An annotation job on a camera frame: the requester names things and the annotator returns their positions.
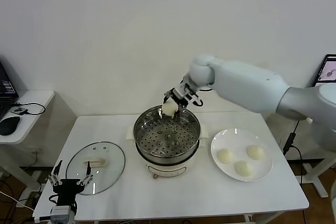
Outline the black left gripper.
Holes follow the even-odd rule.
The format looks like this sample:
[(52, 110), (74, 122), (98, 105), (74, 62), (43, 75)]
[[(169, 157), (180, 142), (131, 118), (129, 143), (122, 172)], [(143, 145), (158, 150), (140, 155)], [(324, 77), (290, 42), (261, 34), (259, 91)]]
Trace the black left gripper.
[(57, 206), (75, 206), (76, 195), (82, 192), (82, 186), (86, 186), (92, 181), (91, 165), (87, 161), (87, 169), (85, 177), (80, 179), (59, 179), (59, 172), (62, 160), (54, 167), (49, 175), (49, 181), (53, 186), (53, 192), (57, 194)]

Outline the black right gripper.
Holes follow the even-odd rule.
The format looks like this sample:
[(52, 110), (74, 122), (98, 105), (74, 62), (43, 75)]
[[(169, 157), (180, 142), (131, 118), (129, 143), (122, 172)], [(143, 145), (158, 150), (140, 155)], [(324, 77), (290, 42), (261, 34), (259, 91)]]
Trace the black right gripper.
[(173, 101), (177, 104), (177, 111), (175, 117), (181, 116), (187, 106), (195, 100), (195, 92), (186, 83), (182, 83), (179, 86), (169, 90), (164, 94), (163, 103)]

